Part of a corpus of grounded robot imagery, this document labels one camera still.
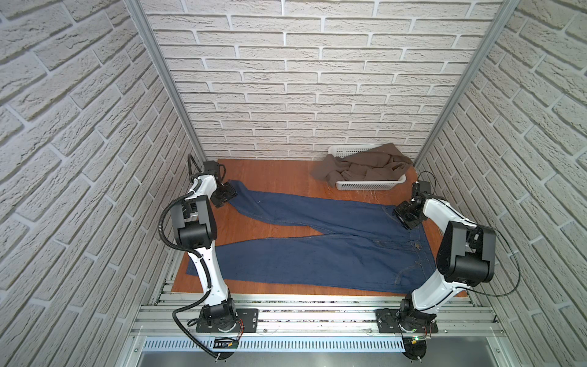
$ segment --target brown garment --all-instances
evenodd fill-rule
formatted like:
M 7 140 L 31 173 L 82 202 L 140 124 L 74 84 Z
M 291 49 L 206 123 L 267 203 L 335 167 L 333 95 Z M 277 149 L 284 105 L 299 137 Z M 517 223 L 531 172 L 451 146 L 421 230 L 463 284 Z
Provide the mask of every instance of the brown garment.
M 411 165 L 411 159 L 389 143 L 344 158 L 329 154 L 311 175 L 332 187 L 337 181 L 397 181 Z

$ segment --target wooden table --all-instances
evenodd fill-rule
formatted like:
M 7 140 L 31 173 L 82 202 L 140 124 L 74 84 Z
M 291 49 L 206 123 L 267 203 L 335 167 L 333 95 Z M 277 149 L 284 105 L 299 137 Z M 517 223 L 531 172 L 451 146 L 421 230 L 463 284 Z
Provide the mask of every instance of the wooden table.
M 226 179 L 242 181 L 250 190 L 337 200 L 364 201 L 365 203 L 385 205 L 398 205 L 404 200 L 409 200 L 411 198 L 411 184 L 417 179 L 415 169 L 411 168 L 406 174 L 406 182 L 395 186 L 391 190 L 339 191 L 336 188 L 328 187 L 326 182 L 316 181 L 310 176 L 310 171 L 317 164 L 315 161 L 222 159 L 219 162 L 226 165 Z M 259 238 L 303 237 L 320 234 L 310 227 L 287 227 L 263 223 L 239 214 L 231 205 L 225 205 L 220 209 L 215 208 L 214 215 L 218 226 L 216 246 Z M 424 230 L 432 253 L 436 257 L 442 234 L 431 220 L 424 222 Z M 171 289 L 172 292 L 202 292 L 198 277 L 185 273 L 188 262 L 189 258 L 187 254 L 184 254 Z M 396 295 L 393 293 L 320 287 L 317 285 L 225 281 L 232 293 Z

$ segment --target jeans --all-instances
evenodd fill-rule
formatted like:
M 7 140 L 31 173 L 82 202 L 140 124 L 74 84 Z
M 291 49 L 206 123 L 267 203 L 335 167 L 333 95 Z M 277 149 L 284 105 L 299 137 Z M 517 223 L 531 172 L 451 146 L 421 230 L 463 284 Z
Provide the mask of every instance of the jeans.
M 225 279 L 406 294 L 436 265 L 420 224 L 405 229 L 394 206 L 250 191 L 232 181 L 239 213 L 270 224 L 308 225 L 323 235 L 218 246 Z M 197 275 L 190 263 L 188 274 Z

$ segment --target white brick wall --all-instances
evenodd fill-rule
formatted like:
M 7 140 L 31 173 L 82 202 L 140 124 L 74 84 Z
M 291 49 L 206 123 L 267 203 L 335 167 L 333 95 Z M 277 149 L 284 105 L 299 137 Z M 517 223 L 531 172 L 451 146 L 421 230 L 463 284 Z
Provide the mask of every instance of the white brick wall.
M 585 12 L 581 1 L 522 0 L 419 167 L 514 247 L 518 291 L 483 300 L 526 366 L 587 365 Z M 517 279 L 501 240 L 497 260 L 485 292 Z
M 0 366 L 113 365 L 191 148 L 123 1 L 0 14 Z
M 500 4 L 142 2 L 207 154 L 277 159 L 385 142 L 414 157 Z

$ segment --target white plastic basket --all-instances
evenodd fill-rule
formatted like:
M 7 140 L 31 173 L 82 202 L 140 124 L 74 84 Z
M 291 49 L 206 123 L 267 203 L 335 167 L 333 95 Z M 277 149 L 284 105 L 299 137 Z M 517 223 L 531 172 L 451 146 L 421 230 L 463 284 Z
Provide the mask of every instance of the white plastic basket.
M 360 153 L 379 145 L 333 145 L 328 148 L 328 153 L 335 157 L 346 157 Z M 402 175 L 398 181 L 337 181 L 339 190 L 389 190 L 399 183 L 406 182 L 406 175 Z

